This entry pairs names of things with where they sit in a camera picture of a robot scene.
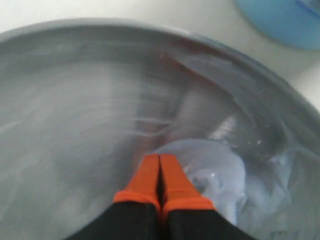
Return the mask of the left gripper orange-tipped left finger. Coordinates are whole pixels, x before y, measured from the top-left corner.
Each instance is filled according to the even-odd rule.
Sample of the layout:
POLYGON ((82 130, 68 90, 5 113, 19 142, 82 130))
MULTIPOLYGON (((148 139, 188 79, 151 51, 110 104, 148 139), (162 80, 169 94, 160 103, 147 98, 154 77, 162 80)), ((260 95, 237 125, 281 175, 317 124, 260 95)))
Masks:
POLYGON ((148 154, 102 215, 68 240, 158 240, 160 157, 148 154))

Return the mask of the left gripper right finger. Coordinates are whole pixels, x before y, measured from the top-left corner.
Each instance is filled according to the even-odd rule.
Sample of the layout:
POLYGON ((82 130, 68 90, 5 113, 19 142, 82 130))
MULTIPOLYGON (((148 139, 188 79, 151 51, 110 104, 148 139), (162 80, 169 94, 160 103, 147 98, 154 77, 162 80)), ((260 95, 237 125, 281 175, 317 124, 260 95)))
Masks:
POLYGON ((177 158, 160 154, 164 186, 162 216, 169 240, 252 240, 224 219, 188 180, 177 158))

